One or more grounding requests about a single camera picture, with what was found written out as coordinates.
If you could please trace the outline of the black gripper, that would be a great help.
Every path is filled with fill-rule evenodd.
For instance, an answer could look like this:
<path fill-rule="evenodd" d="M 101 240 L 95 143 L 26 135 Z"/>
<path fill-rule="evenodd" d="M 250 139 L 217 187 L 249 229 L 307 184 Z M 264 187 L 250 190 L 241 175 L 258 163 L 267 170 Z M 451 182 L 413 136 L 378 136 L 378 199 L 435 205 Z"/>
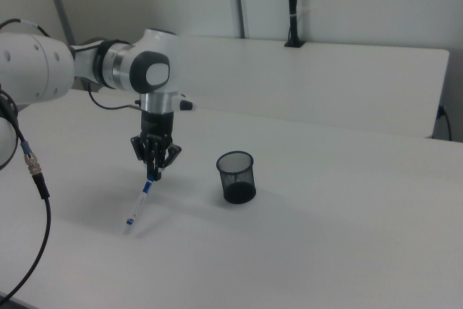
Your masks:
<path fill-rule="evenodd" d="M 155 114 L 142 111 L 141 133 L 130 139 L 137 159 L 146 166 L 146 177 L 154 178 L 154 181 L 161 179 L 161 172 L 172 165 L 182 148 L 172 142 L 172 131 L 174 123 L 174 112 Z M 151 144 L 148 138 L 155 138 L 166 141 L 169 144 L 164 148 L 160 143 L 155 144 L 153 156 Z"/>

